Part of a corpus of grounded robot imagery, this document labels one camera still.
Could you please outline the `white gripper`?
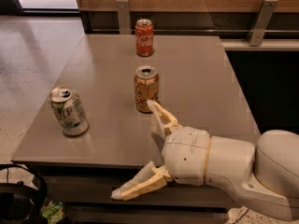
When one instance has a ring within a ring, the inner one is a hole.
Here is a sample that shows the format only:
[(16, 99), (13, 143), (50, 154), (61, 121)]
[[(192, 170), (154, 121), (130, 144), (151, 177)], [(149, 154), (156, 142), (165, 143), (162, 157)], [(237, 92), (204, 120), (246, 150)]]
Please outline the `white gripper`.
[(161, 189), (171, 182), (172, 178), (179, 184), (204, 184), (210, 134), (188, 126), (181, 128), (177, 118), (156, 101), (148, 100), (147, 105), (165, 138), (162, 151), (164, 165), (157, 168), (154, 162), (150, 161), (133, 179), (112, 191), (111, 198), (114, 200), (128, 201)]

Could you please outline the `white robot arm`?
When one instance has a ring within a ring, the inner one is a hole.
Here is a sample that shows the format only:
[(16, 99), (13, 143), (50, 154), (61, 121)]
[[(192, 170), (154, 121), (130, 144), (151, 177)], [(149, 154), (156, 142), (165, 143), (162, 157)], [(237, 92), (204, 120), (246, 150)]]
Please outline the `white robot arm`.
[(167, 183), (224, 190), (234, 201), (260, 214), (293, 221), (299, 217), (299, 135), (282, 130), (263, 133), (256, 144), (212, 136), (181, 126), (158, 103), (148, 100), (164, 138), (164, 165), (146, 164), (133, 179), (111, 193), (131, 200)]

